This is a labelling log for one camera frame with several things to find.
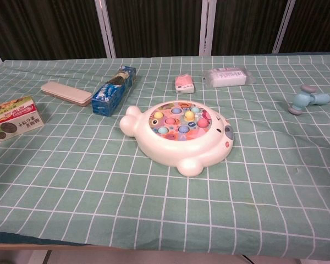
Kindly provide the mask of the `light blue toy hammer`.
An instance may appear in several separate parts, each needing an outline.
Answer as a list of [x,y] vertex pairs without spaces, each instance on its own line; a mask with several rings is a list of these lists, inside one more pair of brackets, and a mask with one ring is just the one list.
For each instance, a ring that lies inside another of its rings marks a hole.
[[326,105],[330,102],[330,96],[327,93],[316,93],[317,87],[303,84],[301,92],[293,98],[292,105],[288,111],[296,116],[303,113],[303,109],[309,105]]

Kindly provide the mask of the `white whack-a-mole toy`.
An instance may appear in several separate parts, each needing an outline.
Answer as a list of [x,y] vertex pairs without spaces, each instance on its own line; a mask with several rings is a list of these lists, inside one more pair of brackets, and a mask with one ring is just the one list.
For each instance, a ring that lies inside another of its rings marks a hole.
[[141,151],[160,164],[175,167],[186,177],[223,161],[234,142],[227,119],[193,101],[169,101],[145,112],[130,106],[120,120],[122,132],[134,137]]

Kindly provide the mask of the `small pink tissue pack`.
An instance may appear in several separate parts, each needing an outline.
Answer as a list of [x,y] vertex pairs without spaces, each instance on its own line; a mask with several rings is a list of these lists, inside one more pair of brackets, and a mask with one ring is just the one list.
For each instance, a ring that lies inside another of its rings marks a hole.
[[175,90],[179,94],[194,93],[194,83],[190,74],[179,75],[175,78]]

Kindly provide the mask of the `blue Oreo cookie box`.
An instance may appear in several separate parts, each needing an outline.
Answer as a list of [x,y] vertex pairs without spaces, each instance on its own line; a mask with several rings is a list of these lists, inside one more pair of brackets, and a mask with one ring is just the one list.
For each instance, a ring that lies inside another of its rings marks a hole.
[[135,80],[136,68],[121,66],[116,74],[93,95],[91,100],[93,113],[111,116]]

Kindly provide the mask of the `white wrapped tissue pack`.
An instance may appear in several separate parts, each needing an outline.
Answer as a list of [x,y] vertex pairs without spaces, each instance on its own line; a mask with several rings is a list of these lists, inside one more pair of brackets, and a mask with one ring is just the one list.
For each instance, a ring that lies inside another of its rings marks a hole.
[[246,68],[216,68],[205,70],[203,78],[212,88],[243,86],[256,82],[255,77]]

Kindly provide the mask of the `dark ribbed partition panel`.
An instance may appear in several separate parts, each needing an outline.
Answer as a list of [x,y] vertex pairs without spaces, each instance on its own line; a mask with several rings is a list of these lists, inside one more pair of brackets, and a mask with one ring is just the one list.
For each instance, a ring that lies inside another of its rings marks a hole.
[[118,58],[196,56],[202,0],[106,0]]
[[288,0],[217,0],[213,56],[271,53]]
[[94,0],[0,0],[1,60],[106,56]]
[[279,51],[330,52],[330,0],[295,0]]

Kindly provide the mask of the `cream pencil case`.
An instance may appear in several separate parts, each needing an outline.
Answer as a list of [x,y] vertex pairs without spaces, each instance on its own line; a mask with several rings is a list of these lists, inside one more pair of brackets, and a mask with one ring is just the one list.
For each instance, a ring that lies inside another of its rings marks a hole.
[[79,106],[87,106],[92,99],[92,93],[50,81],[41,86],[44,93],[74,103]]

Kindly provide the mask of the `red green cookie box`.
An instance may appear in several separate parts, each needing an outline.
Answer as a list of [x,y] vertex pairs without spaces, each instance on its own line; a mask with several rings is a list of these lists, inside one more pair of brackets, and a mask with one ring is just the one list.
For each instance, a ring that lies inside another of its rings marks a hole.
[[44,126],[31,96],[0,104],[0,142]]

